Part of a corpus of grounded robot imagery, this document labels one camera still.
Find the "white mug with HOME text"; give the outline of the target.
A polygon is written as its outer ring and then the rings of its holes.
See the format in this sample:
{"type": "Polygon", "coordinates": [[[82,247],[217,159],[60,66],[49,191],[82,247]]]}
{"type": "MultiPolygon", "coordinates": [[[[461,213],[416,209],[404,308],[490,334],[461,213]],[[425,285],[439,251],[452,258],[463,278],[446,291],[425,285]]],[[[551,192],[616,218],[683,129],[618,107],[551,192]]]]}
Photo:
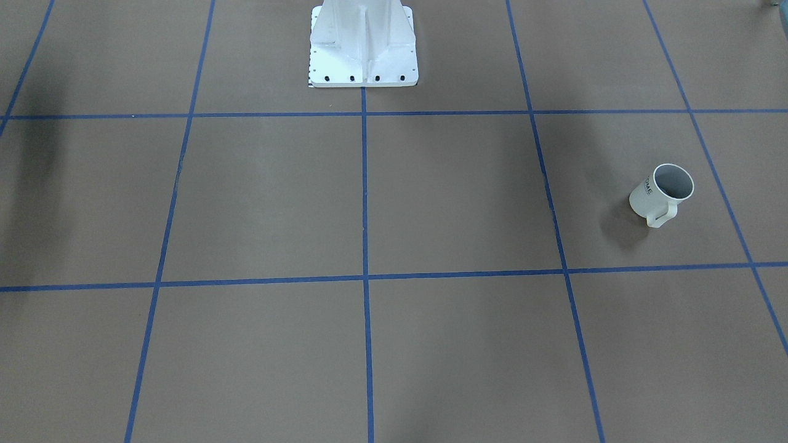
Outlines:
{"type": "Polygon", "coordinates": [[[631,191],[629,204],[645,219],[647,227],[659,229],[677,216],[678,206],[692,196],[694,189],[694,180],[686,169],[663,163],[631,191]]]}

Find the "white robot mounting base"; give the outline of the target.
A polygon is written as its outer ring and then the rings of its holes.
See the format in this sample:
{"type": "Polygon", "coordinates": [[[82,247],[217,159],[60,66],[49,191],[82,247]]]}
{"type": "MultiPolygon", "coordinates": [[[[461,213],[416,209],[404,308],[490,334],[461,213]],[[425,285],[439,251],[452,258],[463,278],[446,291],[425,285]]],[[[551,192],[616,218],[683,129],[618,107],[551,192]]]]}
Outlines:
{"type": "Polygon", "coordinates": [[[400,1],[324,1],[310,14],[308,85],[413,87],[416,24],[400,1]]]}

